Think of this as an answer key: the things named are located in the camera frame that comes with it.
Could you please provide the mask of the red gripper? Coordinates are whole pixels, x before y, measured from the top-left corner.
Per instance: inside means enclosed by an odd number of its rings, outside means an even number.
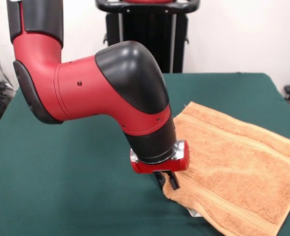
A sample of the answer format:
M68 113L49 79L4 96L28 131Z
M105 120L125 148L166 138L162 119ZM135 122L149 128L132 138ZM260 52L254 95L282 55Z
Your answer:
M163 162L146 164L139 160L134 151L130 150L130 163L133 170L138 174L154 173L160 188L165 185L165 177L162 171L169 177L169 182L173 190L180 188L178 179L174 172L187 170L190 163L189 145L186 140L179 140L175 144L175 153Z

